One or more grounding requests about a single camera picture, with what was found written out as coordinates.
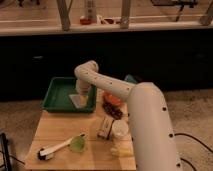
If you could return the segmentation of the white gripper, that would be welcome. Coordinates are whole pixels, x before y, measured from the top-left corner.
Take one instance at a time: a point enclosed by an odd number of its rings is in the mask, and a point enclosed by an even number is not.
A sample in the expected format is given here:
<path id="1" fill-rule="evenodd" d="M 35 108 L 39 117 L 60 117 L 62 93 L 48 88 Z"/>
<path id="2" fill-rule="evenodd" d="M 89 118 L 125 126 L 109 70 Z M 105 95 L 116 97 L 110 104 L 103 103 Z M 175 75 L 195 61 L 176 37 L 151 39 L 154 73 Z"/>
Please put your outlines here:
<path id="1" fill-rule="evenodd" d="M 76 91 L 80 94 L 80 104 L 86 105 L 88 101 L 88 93 L 91 89 L 91 85 L 85 81 L 78 79 L 76 81 Z"/>

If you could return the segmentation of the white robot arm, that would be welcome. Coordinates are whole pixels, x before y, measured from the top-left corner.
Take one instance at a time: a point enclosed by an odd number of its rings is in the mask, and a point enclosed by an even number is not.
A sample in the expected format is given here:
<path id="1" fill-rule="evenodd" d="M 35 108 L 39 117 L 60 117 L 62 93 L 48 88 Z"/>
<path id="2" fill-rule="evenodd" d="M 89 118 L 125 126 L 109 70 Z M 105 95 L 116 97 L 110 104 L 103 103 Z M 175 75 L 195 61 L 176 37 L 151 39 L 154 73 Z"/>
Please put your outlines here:
<path id="1" fill-rule="evenodd" d="M 93 60 L 77 66 L 76 90 L 85 94 L 95 85 L 127 103 L 136 171 L 183 171 L 162 91 L 152 82 L 129 83 L 98 70 Z"/>

